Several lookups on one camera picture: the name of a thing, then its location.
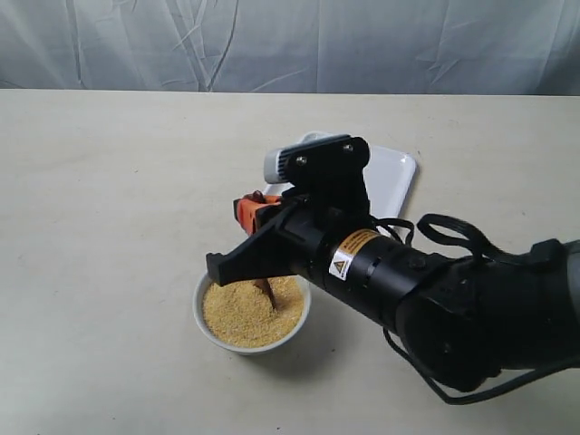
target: warning label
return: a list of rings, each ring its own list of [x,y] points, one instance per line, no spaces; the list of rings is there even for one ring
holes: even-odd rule
[[[354,256],[361,248],[374,238],[380,236],[376,231],[371,229],[359,229],[348,236],[333,255],[333,261],[330,263],[328,273],[337,278],[346,280],[346,274],[351,267]]]

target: wrinkled fabric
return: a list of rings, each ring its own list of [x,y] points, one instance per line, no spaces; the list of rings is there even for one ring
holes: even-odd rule
[[[0,5],[0,87],[580,94],[578,0]]]

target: beige tabletop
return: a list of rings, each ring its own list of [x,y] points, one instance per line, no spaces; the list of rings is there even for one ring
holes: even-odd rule
[[[0,91],[0,433],[578,433],[580,372],[450,407],[322,291],[268,356],[201,334],[204,255],[243,239],[232,199],[312,130],[410,153],[406,218],[515,252],[580,237],[579,98]]]

